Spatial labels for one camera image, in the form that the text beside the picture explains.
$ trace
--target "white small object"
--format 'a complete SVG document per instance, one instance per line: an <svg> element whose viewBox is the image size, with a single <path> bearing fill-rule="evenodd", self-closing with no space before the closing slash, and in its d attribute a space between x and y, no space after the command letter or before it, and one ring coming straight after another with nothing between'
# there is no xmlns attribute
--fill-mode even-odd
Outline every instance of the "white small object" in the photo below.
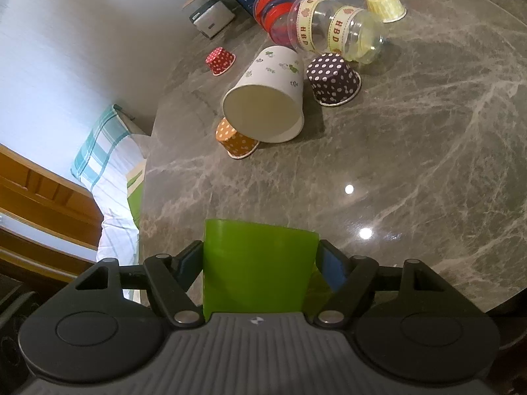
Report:
<svg viewBox="0 0 527 395"><path fill-rule="evenodd" d="M264 49L223 97L223 114L240 133L283 143L304 126L302 58L284 46Z"/></svg>
<svg viewBox="0 0 527 395"><path fill-rule="evenodd" d="M359 236L362 239L369 239L373 235L373 230L369 227L363 227L359 230Z"/></svg>

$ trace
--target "marble tabletop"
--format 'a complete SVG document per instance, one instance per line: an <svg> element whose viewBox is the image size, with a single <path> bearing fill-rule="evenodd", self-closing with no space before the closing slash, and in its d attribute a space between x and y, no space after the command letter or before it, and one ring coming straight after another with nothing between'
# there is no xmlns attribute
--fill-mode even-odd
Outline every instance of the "marble tabletop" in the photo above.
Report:
<svg viewBox="0 0 527 395"><path fill-rule="evenodd" d="M305 83L300 135L241 161L214 139L221 98L272 43L242 11L191 43L154 124L141 257L220 217L315 230L381 265L419 258L482 310L527 287L527 26L490 0L403 2L355 99L321 107ZM213 77L217 46L236 62Z"/></svg>

